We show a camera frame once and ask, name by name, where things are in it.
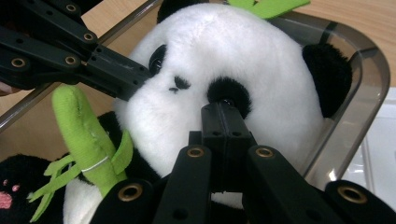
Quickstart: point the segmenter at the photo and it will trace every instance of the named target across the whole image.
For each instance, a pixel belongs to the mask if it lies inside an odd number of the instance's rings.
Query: stuffed panda
[[[129,177],[154,183],[169,175],[189,132],[201,130],[201,108],[224,100],[239,110],[259,145],[276,148],[302,172],[325,118],[349,91],[347,59],[331,45],[300,46],[244,9],[184,3],[180,8],[163,2],[158,25],[130,55],[153,77],[129,101],[116,100],[117,121],[102,122],[105,129],[117,122],[132,136]],[[108,129],[120,141],[120,131]],[[68,223],[89,220],[72,208],[100,198],[92,196],[93,190],[87,191],[89,197],[76,197],[76,189],[86,190],[84,185],[74,182],[66,188]],[[212,223],[247,222],[241,194],[214,193],[212,200]],[[75,210],[88,217],[94,212]]]
[[[25,155],[0,162],[0,223],[29,223],[39,202],[28,203],[27,198],[50,180],[43,175],[49,164]],[[49,209],[36,223],[63,223],[63,205],[64,188],[54,194]]]

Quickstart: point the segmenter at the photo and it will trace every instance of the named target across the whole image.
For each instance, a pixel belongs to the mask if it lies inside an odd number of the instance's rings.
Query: transparent bin
[[[387,96],[390,72],[381,50],[367,36],[344,24],[291,12],[270,20],[301,45],[329,43],[348,57],[352,87],[337,113],[326,123],[318,150],[304,178],[324,189],[340,179]]]
[[[141,31],[141,28],[149,26],[145,21],[146,17],[151,15],[152,18],[152,13],[156,13],[156,10],[151,10],[160,3],[161,1],[147,1],[137,11],[103,35],[100,39],[101,43],[127,56],[136,43],[132,43],[125,34],[128,33],[128,36],[130,36],[133,33],[133,35],[143,36],[144,32]],[[390,81],[389,67],[381,50],[369,38],[343,24],[296,12],[287,13],[282,17],[270,20],[270,22],[301,45],[333,44],[348,57],[352,65],[352,88],[338,112],[333,118],[327,120],[323,135],[318,142],[317,153],[308,158],[312,162],[304,172],[304,178],[311,185],[323,189],[328,182],[342,177],[359,148],[362,139],[387,95]],[[102,94],[88,89],[84,88],[84,91],[90,92],[89,100],[93,94]],[[109,97],[101,97],[103,100],[100,102],[91,101],[93,107],[97,104],[103,104],[102,108],[111,108],[112,100]],[[46,122],[56,126],[50,110],[42,109],[49,107],[49,105],[50,96],[47,96],[17,120],[15,124],[0,133],[0,144],[7,142],[5,136],[12,135],[13,132],[22,129],[23,124],[28,122],[27,120],[36,121],[37,117],[31,115],[31,111],[34,110],[42,112],[40,114],[43,114],[44,118],[40,121],[41,123]],[[97,112],[98,115],[106,112],[99,109],[96,111],[99,111]],[[34,134],[35,136],[30,137],[40,144],[50,140],[48,152],[53,153],[54,142],[62,142],[62,138],[58,136],[58,133],[48,132],[43,134],[42,132],[42,130],[37,130],[37,132],[29,133],[29,135]],[[20,151],[19,148],[10,148],[9,150]],[[38,155],[44,157],[46,149],[41,147],[39,150],[40,153]],[[62,153],[58,153],[52,158],[56,158]]]

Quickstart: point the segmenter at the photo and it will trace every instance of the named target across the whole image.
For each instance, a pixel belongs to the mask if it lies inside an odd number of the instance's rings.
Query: panda plush toy
[[[100,118],[114,145],[120,130],[132,137],[128,177],[155,183],[169,175],[189,132],[202,129],[201,108],[224,100],[259,145],[276,148],[301,173],[350,89],[347,58],[328,44],[301,46],[244,9],[197,3],[163,2],[157,26],[130,55],[153,77]],[[95,186],[73,180],[64,223],[89,223],[101,200]],[[212,201],[211,223],[247,223],[241,194],[214,193]]]

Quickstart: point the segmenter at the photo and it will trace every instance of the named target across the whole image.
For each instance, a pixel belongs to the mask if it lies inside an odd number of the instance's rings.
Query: panda ear
[[[347,97],[352,69],[341,52],[330,44],[308,45],[303,58],[318,92],[324,118],[330,118]]]
[[[199,3],[208,3],[209,0],[163,0],[158,11],[157,23],[165,20],[167,17],[177,12],[183,7],[189,7]]]

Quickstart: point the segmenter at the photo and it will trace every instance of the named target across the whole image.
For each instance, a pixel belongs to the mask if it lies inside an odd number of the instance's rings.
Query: green plush leaf
[[[31,218],[30,222],[37,221],[41,215],[46,211],[47,207],[50,205],[50,201],[57,189],[64,187],[67,183],[69,183],[72,179],[76,178],[80,173],[80,170],[75,166],[71,167],[69,170],[61,174],[61,171],[64,167],[58,166],[61,168],[60,170],[53,172],[51,175],[51,179],[49,183],[43,186],[41,189],[38,189],[33,195],[29,198],[29,203],[34,202],[41,196],[40,205],[35,210],[33,217]]]
[[[244,8],[253,14],[271,19],[310,3],[309,0],[228,0],[234,7]]]
[[[131,135],[129,135],[129,132],[124,131],[122,133],[120,147],[111,159],[111,163],[113,163],[114,171],[117,175],[122,174],[125,168],[131,163],[134,154],[132,148],[134,148],[134,146],[132,144]]]

